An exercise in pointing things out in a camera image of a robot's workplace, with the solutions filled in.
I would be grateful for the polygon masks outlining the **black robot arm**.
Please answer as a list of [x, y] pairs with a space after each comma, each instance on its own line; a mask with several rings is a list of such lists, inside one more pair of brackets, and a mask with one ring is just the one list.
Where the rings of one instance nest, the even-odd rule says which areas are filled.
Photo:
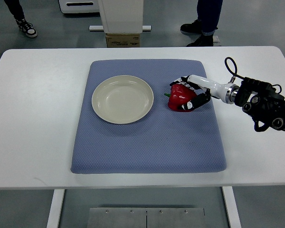
[[238, 75], [232, 76], [232, 83], [236, 77], [242, 82], [239, 89], [231, 93], [230, 101], [252, 118], [254, 130], [264, 132], [271, 127], [285, 132], [285, 97], [275, 89], [281, 86]]

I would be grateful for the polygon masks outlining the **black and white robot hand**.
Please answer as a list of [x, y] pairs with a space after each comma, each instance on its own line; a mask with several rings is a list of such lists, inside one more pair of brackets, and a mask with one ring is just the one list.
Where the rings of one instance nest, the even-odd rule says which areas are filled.
[[176, 79], [170, 86], [174, 84], [184, 85], [197, 94], [197, 97], [192, 100], [193, 110], [209, 102], [211, 97], [221, 99], [226, 104], [233, 103], [231, 101], [231, 91], [234, 87], [232, 83], [219, 84], [201, 76], [189, 75]]

